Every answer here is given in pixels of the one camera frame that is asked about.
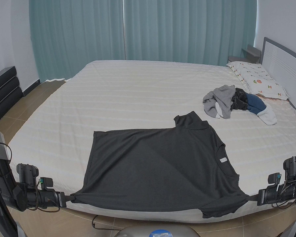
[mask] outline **black upholstered furniture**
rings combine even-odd
[[[22,96],[15,67],[0,71],[0,119]]]

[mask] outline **tile floor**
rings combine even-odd
[[[44,82],[18,101],[0,120],[0,132],[9,143],[31,114],[65,81]],[[24,212],[10,209],[11,215],[23,227],[28,237],[114,237],[118,231],[96,230],[91,226],[91,214],[63,208],[57,213]],[[202,237],[276,237],[296,219],[296,207],[271,209],[217,223],[186,224]],[[98,216],[96,227],[122,229],[153,222]]]

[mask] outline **wall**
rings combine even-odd
[[[0,0],[0,70],[15,66],[22,90],[38,79],[29,23],[29,0]]]
[[[254,46],[268,37],[296,52],[296,0],[258,0]]]

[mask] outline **white pillow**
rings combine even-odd
[[[234,61],[227,64],[238,76],[242,84],[246,85],[250,94],[287,100],[284,88],[277,83],[265,68],[257,63]]]

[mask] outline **curtain fold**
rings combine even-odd
[[[225,65],[253,45],[257,0],[124,0],[127,59]]]
[[[122,0],[29,0],[41,81],[71,78],[94,60],[125,59]]]

